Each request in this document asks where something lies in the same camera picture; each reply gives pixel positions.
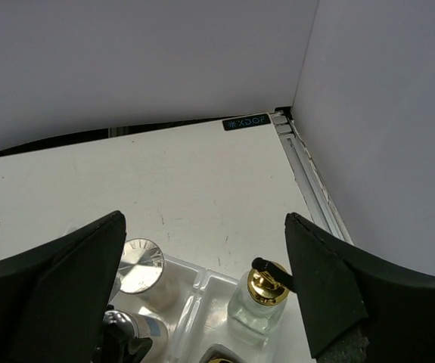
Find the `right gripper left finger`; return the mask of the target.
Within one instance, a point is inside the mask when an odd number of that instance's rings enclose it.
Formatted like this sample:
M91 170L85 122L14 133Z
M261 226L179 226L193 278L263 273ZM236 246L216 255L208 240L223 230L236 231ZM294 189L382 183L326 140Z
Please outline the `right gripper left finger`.
M0 260L0 362L89 362L125 241L114 211Z

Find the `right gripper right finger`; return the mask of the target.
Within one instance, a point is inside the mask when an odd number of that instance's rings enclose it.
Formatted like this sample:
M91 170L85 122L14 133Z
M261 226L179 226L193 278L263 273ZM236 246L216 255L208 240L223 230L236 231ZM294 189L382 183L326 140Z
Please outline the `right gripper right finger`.
M285 219L294 289L318 362L435 362L435 276Z

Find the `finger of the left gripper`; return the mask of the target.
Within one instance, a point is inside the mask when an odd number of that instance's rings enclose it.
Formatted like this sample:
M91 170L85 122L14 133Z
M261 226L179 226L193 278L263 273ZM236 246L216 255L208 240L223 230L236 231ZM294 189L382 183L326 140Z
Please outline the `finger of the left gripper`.
M135 324L125 312L105 312L92 362L141 362L150 352L150 337L137 337Z

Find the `blue label silver lid jar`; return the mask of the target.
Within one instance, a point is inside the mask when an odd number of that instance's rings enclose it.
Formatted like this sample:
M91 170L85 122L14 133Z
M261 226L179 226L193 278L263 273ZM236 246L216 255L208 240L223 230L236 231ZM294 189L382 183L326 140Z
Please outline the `blue label silver lid jar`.
M155 361L167 348L169 331L158 318L133 314L119 309L109 309L104 313L103 325L107 327L112 324L119 327L133 340L151 340L151 347L142 357L143 362Z

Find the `tall silver lid spice jar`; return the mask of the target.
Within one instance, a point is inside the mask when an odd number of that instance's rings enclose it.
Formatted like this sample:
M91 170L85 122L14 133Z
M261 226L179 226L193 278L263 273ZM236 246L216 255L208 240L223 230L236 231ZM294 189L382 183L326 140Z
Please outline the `tall silver lid spice jar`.
M152 240L125 242L117 277L121 293L137 296L154 311L169 309L179 297L179 283Z

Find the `clear liquid glass bottle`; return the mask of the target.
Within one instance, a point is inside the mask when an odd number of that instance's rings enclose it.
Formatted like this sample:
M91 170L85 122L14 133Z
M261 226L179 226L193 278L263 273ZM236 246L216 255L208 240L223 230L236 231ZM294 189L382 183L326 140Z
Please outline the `clear liquid glass bottle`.
M278 326L294 291L293 278L282 265L256 257L229 300L228 322L243 338L264 340Z

